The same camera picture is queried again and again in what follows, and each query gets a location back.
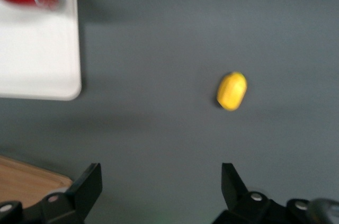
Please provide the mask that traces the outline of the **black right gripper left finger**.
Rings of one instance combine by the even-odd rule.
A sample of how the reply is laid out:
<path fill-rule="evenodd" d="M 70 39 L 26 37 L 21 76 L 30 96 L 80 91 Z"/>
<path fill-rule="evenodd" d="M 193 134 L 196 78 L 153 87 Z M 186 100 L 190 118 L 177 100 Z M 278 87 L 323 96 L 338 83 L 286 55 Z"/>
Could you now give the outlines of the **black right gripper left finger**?
<path fill-rule="evenodd" d="M 23 210 L 23 223 L 84 223 L 102 192 L 101 164 L 93 163 L 65 191 Z"/>

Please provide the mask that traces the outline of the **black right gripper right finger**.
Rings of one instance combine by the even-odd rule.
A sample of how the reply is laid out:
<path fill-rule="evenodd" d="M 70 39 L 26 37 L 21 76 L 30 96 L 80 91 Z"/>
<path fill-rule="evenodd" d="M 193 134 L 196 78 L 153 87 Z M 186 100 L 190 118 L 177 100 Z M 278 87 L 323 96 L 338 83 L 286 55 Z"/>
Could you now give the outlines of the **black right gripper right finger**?
<path fill-rule="evenodd" d="M 285 206 L 266 195 L 249 191 L 231 163 L 221 168 L 221 190 L 227 205 L 213 223 L 309 223 L 309 201 L 291 199 Z"/>

